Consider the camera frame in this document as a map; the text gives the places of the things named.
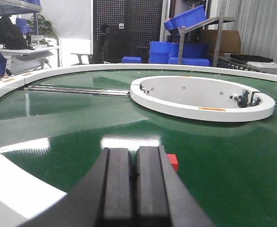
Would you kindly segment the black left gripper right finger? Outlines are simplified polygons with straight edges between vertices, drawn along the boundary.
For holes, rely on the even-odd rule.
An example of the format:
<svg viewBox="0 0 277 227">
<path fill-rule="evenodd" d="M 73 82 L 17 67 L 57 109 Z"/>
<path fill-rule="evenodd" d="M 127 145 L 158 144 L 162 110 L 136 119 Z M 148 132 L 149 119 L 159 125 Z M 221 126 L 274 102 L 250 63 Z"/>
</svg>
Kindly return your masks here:
<svg viewBox="0 0 277 227">
<path fill-rule="evenodd" d="M 191 195 L 163 146 L 137 151 L 136 199 L 142 227 L 213 227 L 214 222 Z"/>
</svg>

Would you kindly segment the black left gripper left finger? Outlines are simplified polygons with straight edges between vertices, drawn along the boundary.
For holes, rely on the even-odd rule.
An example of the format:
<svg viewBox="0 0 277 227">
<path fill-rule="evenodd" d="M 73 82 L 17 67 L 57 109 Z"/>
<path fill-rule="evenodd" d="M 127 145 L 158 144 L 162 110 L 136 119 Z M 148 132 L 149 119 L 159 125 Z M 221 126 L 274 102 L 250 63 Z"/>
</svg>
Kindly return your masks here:
<svg viewBox="0 0 277 227">
<path fill-rule="evenodd" d="M 104 148 L 68 194 L 23 226 L 130 226 L 133 218 L 131 166 L 131 156 L 126 148 Z"/>
</svg>

